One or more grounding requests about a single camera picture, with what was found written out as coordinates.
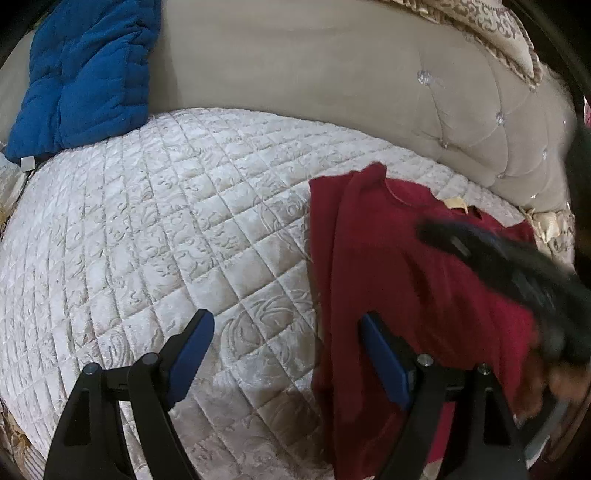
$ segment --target bed sheet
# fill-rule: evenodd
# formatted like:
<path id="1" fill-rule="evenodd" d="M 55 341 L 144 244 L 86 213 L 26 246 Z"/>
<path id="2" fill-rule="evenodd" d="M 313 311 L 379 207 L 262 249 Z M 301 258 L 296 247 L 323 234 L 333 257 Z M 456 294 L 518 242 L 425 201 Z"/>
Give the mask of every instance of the bed sheet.
<path id="1" fill-rule="evenodd" d="M 373 161 L 504 225 L 506 201 L 428 158 L 347 128 L 237 109 L 164 113 L 68 150 L 28 182 L 0 244 L 0 395 L 46 455 L 81 367 L 157 351 L 199 307 L 215 337 L 171 412 L 205 480 L 330 479 L 310 381 L 308 180 Z M 124 431 L 150 474 L 131 409 Z"/>

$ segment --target blue gripper pad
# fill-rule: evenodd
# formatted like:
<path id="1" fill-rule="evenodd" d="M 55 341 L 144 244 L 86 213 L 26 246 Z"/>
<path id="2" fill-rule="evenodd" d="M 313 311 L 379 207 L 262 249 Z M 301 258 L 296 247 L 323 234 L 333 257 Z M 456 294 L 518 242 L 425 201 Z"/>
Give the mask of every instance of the blue gripper pad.
<path id="1" fill-rule="evenodd" d="M 215 321 L 211 312 L 204 310 L 193 333 L 189 336 L 178 354 L 168 377 L 168 393 L 166 400 L 172 407 L 181 401 L 189 391 L 197 370 L 212 342 Z"/>
<path id="2" fill-rule="evenodd" d="M 411 404 L 408 372 L 390 348 L 371 314 L 366 313 L 361 317 L 359 334 L 388 400 L 401 409 L 408 410 Z"/>

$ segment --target screw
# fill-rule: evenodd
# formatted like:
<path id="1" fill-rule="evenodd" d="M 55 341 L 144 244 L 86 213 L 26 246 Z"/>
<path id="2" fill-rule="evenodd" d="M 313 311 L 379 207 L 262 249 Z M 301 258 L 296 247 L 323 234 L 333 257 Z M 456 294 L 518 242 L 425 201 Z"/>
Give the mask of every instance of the screw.
<path id="1" fill-rule="evenodd" d="M 154 353 L 154 352 L 146 353 L 142 357 L 142 363 L 144 365 L 154 365 L 158 361 L 159 358 L 160 358 L 160 356 L 157 353 Z"/>
<path id="2" fill-rule="evenodd" d="M 94 375 L 97 370 L 99 369 L 99 364 L 96 363 L 92 363 L 92 364 L 87 364 L 82 371 L 84 372 L 85 375 Z"/>
<path id="3" fill-rule="evenodd" d="M 487 364 L 478 365 L 478 371 L 482 375 L 490 375 L 491 374 L 491 368 Z"/>
<path id="4" fill-rule="evenodd" d="M 456 247 L 457 251 L 459 251 L 464 257 L 468 258 L 470 256 L 470 250 L 466 245 L 462 243 L 462 241 L 458 237 L 451 237 L 450 242 L 454 247 Z"/>
<path id="5" fill-rule="evenodd" d="M 421 355 L 417 357 L 417 362 L 423 367 L 430 367 L 433 365 L 433 357 L 427 353 L 421 353 Z"/>

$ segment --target gold patterned fabric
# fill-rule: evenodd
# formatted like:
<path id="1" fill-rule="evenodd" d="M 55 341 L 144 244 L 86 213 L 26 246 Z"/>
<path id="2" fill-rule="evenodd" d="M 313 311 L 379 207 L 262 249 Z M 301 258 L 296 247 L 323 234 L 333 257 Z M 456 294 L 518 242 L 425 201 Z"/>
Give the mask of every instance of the gold patterned fabric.
<path id="1" fill-rule="evenodd" d="M 382 0 L 409 8 L 438 24 L 450 24 L 481 43 L 519 78 L 535 88 L 542 69 L 523 23 L 501 0 Z"/>
<path id="2" fill-rule="evenodd" d="M 574 268 L 574 215 L 566 206 L 556 212 L 522 210 L 535 233 L 538 250 L 568 270 Z"/>
<path id="3" fill-rule="evenodd" d="M 27 174 L 0 153 L 0 238 L 2 226 L 14 210 L 26 181 Z"/>

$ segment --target clothing tag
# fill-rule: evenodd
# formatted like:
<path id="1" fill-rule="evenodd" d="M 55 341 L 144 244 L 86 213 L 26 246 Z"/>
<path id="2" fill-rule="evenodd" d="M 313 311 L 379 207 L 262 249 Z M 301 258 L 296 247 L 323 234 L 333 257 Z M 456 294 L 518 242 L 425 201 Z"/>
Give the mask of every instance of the clothing tag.
<path id="1" fill-rule="evenodd" d="M 445 206 L 449 209 L 462 208 L 464 212 L 468 213 L 468 204 L 462 197 L 452 197 L 450 199 L 443 200 Z"/>
<path id="2" fill-rule="evenodd" d="M 35 170 L 35 157 L 29 155 L 21 158 L 21 171 Z"/>

